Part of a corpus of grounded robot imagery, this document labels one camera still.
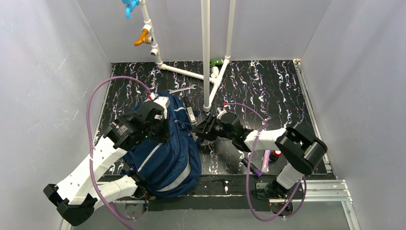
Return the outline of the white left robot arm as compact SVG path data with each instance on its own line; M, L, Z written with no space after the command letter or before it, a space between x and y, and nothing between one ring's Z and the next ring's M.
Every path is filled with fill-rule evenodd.
M168 97L143 102L138 110L114 120L97 144L90 142L89 155L65 179L48 184L43 192L71 226L87 221L93 212L119 198L133 196L141 182L135 171L120 179L97 185L111 165L142 141L169 139Z

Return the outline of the pink highlighter pen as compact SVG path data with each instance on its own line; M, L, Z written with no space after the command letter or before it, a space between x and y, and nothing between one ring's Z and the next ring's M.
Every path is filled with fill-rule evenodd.
M270 150L265 150L263 159L262 159L262 165L261 165L261 172L265 174L268 171L268 165L269 165L269 160L270 160Z

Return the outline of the navy blue student backpack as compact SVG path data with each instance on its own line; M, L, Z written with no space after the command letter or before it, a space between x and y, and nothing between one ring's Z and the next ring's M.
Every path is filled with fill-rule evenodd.
M130 172L141 176L140 184L147 191L156 197L174 198L198 184L202 173L200 152L183 102L167 92L157 92L155 96L169 99L170 139L163 143L145 139L133 146L123 161Z

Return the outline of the red cap glue bottle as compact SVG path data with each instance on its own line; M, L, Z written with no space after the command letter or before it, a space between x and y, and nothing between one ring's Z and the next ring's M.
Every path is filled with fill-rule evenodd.
M270 162L276 162L278 158L282 156L282 152L279 150L273 150L269 156L269 161Z

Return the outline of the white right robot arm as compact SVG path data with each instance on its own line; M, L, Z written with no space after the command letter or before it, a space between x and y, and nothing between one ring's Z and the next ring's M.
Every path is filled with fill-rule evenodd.
M276 130L258 131L242 126L233 113L225 113L217 118L208 116L192 132L205 140L214 141L218 137L232 141L240 151L276 150L288 161L276 179L266 187L255 189L260 199L284 197L288 191L305 175L311 175L323 156L327 145L300 123Z

